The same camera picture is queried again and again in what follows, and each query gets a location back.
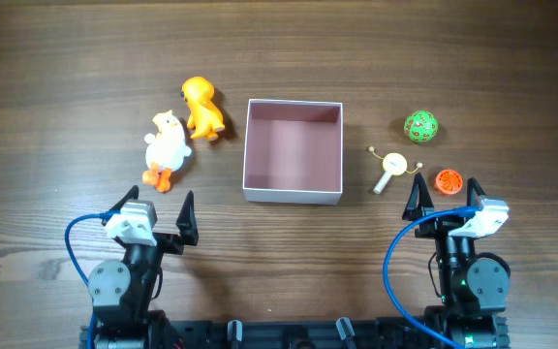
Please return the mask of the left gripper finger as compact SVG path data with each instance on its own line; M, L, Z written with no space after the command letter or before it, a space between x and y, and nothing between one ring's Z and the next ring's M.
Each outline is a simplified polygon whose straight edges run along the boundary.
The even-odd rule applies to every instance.
M140 189L137 185L133 185L131 189L114 205L112 206L106 213L102 215L101 224L106 226L111 219L111 217L121 210L121 208L126 204L129 200L137 200L139 198Z
M189 191L176 219L176 227L183 245L197 246L199 232L194 208L194 193Z

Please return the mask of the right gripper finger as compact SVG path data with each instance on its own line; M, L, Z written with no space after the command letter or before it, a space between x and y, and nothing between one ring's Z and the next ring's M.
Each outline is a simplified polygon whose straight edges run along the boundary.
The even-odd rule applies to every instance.
M402 213L402 219L416 221L433 213L435 210L426 181L421 173L414 176L412 190Z
M469 178L467 186L467 205L478 206L480 197L484 195L485 192L481 188L479 182L474 177Z

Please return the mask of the orange ribbed round toy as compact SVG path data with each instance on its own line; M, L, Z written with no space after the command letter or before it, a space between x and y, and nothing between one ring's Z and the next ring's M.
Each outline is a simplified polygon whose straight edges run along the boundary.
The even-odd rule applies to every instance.
M443 195L457 194L463 187L464 180L459 172L452 169L441 170L435 177L434 186Z

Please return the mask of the wooden rattle drum toy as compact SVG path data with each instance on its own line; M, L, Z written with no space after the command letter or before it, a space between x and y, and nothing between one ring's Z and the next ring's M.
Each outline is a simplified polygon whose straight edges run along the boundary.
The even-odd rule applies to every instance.
M414 174L423 168L421 162L416 162L416 167L413 170L409 170L407 159L400 153L392 152L385 156L380 156L376 153L374 146L369 146L368 151L381 161L383 169L382 176L373 187L373 192L375 194L381 194L394 176Z

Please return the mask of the white plush duck toy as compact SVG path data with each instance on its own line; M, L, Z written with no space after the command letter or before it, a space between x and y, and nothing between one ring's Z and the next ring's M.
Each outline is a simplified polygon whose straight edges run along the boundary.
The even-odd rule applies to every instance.
M165 193L171 189L171 174L182 167L186 157L192 155L192 148L187 145L184 127L172 110L157 113L152 122L158 132L144 136L147 170L142 174L142 181Z

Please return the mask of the green patterned ball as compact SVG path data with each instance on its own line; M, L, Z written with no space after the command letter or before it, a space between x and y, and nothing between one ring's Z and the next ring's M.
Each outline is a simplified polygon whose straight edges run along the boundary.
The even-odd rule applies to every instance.
M438 120L430 111L415 111L404 123L404 133L414 143L429 142L439 129Z

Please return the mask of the orange plastic dinosaur toy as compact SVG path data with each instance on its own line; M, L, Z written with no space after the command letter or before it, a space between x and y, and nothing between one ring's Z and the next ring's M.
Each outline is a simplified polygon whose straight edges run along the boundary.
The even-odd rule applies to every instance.
M203 77L187 79L181 87L180 95L190 110L187 128L193 140L216 141L218 133L225 129L223 115L212 102L214 92L212 83Z

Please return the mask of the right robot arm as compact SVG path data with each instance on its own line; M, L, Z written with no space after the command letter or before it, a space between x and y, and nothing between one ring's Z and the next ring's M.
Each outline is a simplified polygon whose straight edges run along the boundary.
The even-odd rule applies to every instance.
M418 225L416 238L435 241L439 273L440 306L428 306L425 325L465 348L508 348L506 309L511 269L501 257L476 251L475 242L498 231L509 218L503 200L485 194L476 179L468 180L467 206L478 211L472 217L435 217L425 179L416 174L402 218Z

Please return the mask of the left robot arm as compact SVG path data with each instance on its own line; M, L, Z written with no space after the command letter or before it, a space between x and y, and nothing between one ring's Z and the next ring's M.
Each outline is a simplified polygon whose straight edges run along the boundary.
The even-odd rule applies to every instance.
M129 192L104 214L107 236L124 248L120 261L102 262L88 276L95 323L87 330L92 348L183 348L182 336L163 310L150 303L162 289L162 261L181 255L199 241L194 193L188 192L178 214L176 234L155 231L157 213L150 201L139 199L139 188Z

